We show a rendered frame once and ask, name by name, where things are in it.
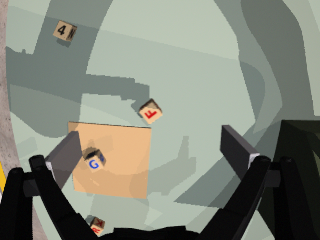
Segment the tan mat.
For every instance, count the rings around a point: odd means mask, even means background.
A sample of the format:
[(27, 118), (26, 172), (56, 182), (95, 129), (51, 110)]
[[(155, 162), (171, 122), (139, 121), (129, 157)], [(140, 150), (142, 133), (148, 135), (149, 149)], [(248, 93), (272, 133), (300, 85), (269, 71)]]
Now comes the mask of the tan mat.
[[(75, 191), (146, 199), (151, 128), (68, 122), (79, 131), (82, 158), (73, 170)], [(104, 168), (91, 172), (84, 160), (100, 149)]]

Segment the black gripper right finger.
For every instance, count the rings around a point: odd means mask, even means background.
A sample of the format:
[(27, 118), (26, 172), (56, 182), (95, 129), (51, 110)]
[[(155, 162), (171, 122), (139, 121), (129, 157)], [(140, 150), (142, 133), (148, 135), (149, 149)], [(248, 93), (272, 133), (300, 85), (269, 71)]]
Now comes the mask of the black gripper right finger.
[(265, 187), (273, 187), (275, 240), (320, 240), (292, 157), (271, 162), (230, 125), (221, 127), (220, 151), (241, 182), (195, 240), (241, 240)]

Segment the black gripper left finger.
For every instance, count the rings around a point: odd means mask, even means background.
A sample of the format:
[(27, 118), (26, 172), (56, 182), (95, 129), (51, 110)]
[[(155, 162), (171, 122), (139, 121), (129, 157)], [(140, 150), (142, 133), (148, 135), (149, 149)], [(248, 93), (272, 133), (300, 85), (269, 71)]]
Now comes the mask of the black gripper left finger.
[(45, 159), (29, 158), (32, 172), (9, 171), (0, 202), (0, 240), (33, 240), (33, 196), (41, 197), (62, 240), (101, 240), (61, 191), (82, 156), (79, 132), (71, 131)]

